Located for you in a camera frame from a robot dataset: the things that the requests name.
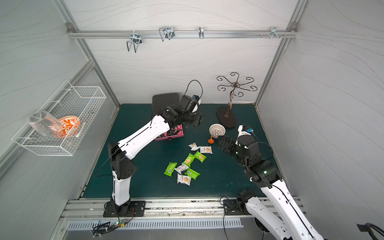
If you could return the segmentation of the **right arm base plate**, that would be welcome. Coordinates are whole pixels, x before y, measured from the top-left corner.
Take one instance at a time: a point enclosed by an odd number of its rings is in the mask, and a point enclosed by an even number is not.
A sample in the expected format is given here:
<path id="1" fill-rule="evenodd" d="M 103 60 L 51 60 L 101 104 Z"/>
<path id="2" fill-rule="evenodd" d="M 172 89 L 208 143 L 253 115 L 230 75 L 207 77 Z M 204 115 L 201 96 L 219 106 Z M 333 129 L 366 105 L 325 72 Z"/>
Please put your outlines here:
<path id="1" fill-rule="evenodd" d="M 227 216 L 246 215 L 246 213 L 240 209 L 236 200 L 224 199 L 222 200 L 222 205 L 224 207 L 224 214 Z"/>

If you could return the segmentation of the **pink top drawer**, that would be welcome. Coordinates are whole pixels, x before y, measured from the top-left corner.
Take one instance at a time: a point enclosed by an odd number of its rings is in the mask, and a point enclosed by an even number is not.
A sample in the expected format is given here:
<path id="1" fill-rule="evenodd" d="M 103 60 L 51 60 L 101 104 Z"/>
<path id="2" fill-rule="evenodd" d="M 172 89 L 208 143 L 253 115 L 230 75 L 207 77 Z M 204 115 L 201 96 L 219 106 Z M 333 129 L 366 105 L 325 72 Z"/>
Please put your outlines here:
<path id="1" fill-rule="evenodd" d="M 166 133 L 161 134 L 157 138 L 156 141 L 168 140 L 171 141 L 175 138 L 181 138 L 184 136 L 183 125 L 178 125 L 174 129 L 167 131 Z"/>

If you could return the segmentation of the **metal hook middle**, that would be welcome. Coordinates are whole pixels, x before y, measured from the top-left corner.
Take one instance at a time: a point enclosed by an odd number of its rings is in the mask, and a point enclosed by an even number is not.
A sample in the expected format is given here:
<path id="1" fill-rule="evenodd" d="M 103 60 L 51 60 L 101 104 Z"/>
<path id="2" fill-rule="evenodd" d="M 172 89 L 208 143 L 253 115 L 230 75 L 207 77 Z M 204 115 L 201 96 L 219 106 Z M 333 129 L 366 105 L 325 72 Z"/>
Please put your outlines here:
<path id="1" fill-rule="evenodd" d="M 164 42 L 165 39 L 171 40 L 175 36 L 175 31 L 173 27 L 160 27 L 159 34 L 162 42 Z"/>

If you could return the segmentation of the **white cookie packet small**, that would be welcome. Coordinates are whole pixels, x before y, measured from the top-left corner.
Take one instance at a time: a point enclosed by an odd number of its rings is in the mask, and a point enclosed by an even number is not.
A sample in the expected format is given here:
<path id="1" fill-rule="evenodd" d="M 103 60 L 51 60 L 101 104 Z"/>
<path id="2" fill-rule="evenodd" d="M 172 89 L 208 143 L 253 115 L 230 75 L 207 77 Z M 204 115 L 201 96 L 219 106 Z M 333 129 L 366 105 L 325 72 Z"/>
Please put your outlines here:
<path id="1" fill-rule="evenodd" d="M 188 147 L 190 147 L 192 151 L 197 151 L 200 149 L 200 147 L 196 143 L 192 143 L 188 145 Z"/>

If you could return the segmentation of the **green cookie packet far left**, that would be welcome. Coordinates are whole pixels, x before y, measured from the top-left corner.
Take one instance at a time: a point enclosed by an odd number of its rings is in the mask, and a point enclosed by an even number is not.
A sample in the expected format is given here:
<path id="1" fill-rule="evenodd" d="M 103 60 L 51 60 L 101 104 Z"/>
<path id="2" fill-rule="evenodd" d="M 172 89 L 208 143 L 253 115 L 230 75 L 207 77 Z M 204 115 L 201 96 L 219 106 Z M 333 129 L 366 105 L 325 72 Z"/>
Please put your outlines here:
<path id="1" fill-rule="evenodd" d="M 167 169 L 164 172 L 164 175 L 171 177 L 175 168 L 177 167 L 177 164 L 178 163 L 169 163 L 169 165 L 167 166 Z"/>

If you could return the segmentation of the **black pink drawer cabinet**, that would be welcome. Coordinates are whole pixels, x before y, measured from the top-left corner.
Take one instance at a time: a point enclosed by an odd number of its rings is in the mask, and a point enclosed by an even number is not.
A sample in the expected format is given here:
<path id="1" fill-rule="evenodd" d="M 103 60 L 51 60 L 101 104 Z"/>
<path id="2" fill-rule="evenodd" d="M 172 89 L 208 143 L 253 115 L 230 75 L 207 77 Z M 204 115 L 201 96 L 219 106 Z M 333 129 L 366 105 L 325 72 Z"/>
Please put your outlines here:
<path id="1" fill-rule="evenodd" d="M 166 106 L 178 104 L 179 101 L 180 95 L 178 93 L 155 95 L 152 97 L 152 114 L 155 115 L 159 110 Z"/>

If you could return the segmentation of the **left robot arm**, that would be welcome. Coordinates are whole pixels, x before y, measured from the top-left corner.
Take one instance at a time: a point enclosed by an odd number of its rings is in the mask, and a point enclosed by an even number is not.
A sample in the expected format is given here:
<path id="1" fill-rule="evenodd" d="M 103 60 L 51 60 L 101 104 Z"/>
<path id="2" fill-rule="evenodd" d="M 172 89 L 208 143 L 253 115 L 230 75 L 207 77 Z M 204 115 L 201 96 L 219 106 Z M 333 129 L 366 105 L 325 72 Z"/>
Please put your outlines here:
<path id="1" fill-rule="evenodd" d="M 137 171 L 133 159 L 148 144 L 160 135 L 179 125 L 198 127 L 204 116 L 197 112 L 201 96 L 183 95 L 174 105 L 157 110 L 151 120 L 129 137 L 108 144 L 109 158 L 113 176 L 111 204 L 118 211 L 130 207 L 131 178 Z"/>

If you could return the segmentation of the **orange patterned bowl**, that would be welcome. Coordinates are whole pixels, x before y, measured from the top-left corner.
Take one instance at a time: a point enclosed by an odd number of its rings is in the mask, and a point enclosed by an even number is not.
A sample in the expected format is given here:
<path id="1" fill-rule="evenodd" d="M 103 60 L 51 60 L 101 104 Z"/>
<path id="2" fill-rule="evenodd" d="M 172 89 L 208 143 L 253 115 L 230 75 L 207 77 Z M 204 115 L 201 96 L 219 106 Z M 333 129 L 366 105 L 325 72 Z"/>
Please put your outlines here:
<path id="1" fill-rule="evenodd" d="M 81 127 L 81 120 L 76 116 L 63 117 L 59 119 L 59 122 L 62 124 L 62 129 L 55 134 L 55 137 L 58 138 L 74 137 Z"/>

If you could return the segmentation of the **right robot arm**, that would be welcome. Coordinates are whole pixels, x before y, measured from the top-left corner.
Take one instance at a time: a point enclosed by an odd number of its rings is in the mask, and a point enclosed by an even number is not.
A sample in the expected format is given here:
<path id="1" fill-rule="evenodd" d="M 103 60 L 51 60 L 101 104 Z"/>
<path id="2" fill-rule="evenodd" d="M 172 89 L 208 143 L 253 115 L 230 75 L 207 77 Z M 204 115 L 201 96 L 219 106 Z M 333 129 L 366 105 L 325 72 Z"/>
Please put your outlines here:
<path id="1" fill-rule="evenodd" d="M 322 240 L 323 236 L 292 197 L 280 171 L 263 159 L 260 145 L 248 125 L 239 126 L 236 139 L 218 137 L 218 148 L 235 158 L 249 181 L 264 193 L 278 213 L 274 214 L 249 190 L 238 194 L 238 210 L 252 215 L 260 230 L 271 233 L 277 240 Z"/>

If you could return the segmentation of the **white cookie packet bottom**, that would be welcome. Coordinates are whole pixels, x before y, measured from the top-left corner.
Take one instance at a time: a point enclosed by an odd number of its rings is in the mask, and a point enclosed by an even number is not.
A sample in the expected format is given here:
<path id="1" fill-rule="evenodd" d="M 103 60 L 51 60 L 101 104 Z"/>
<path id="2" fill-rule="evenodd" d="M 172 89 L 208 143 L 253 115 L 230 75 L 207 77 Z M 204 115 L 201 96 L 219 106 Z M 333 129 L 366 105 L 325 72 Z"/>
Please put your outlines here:
<path id="1" fill-rule="evenodd" d="M 177 183 L 178 184 L 184 184 L 187 186 L 190 186 L 192 178 L 186 175 L 180 175 L 177 176 Z"/>

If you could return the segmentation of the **green cookie packet lower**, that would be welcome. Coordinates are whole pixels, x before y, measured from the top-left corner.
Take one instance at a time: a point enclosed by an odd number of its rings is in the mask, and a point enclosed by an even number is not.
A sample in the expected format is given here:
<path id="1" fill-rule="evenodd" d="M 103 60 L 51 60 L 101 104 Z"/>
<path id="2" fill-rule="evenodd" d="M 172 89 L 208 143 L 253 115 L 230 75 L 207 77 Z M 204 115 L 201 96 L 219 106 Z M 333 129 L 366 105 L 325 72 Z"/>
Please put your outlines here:
<path id="1" fill-rule="evenodd" d="M 193 180 L 196 180 L 201 174 L 195 170 L 192 170 L 191 168 L 188 168 L 185 172 L 185 175 L 192 178 Z"/>

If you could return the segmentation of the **white cookie packet upper right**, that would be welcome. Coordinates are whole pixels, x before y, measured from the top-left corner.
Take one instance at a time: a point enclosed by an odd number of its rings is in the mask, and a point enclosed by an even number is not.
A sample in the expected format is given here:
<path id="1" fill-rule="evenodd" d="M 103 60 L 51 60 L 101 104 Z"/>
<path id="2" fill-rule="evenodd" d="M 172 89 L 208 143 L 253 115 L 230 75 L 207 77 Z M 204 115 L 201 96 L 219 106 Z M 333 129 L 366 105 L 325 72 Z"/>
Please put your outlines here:
<path id="1" fill-rule="evenodd" d="M 213 153 L 211 146 L 205 146 L 205 147 L 200 146 L 199 148 L 200 148 L 200 153 L 202 153 L 202 154 L 212 154 Z"/>

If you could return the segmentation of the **metal double hook left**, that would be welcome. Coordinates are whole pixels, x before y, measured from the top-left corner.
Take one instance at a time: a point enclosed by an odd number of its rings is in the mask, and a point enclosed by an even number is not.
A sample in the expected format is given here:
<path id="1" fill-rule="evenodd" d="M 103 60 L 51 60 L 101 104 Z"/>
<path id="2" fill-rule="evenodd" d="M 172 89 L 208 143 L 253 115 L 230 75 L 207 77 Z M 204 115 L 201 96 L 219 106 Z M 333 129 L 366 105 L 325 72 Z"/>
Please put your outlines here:
<path id="1" fill-rule="evenodd" d="M 134 51 L 135 53 L 138 51 L 139 45 L 143 42 L 142 37 L 137 33 L 133 33 L 130 36 L 130 40 L 126 42 L 128 52 Z"/>

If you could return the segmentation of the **green cookie packet upper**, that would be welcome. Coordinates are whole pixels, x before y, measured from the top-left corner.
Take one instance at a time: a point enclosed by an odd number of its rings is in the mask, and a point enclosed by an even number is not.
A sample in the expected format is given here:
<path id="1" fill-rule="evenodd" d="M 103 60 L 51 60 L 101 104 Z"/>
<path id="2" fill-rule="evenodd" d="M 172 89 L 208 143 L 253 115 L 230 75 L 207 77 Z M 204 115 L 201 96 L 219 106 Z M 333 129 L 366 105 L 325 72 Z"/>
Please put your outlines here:
<path id="1" fill-rule="evenodd" d="M 206 156 L 202 153 L 200 153 L 199 151 L 196 151 L 196 153 L 194 154 L 195 158 L 197 160 L 199 160 L 201 163 L 203 163 L 205 160 L 206 160 Z"/>

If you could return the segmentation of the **white cookie packet middle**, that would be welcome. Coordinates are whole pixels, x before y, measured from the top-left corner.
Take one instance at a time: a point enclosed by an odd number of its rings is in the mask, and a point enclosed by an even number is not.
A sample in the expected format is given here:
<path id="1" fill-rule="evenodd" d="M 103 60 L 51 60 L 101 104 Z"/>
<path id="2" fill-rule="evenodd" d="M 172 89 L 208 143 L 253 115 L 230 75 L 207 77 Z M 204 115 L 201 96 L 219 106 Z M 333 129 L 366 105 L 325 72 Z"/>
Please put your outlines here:
<path id="1" fill-rule="evenodd" d="M 184 163 L 182 163 L 180 166 L 176 167 L 175 168 L 175 171 L 181 175 L 184 171 L 188 170 L 189 169 L 189 166 L 185 165 Z"/>

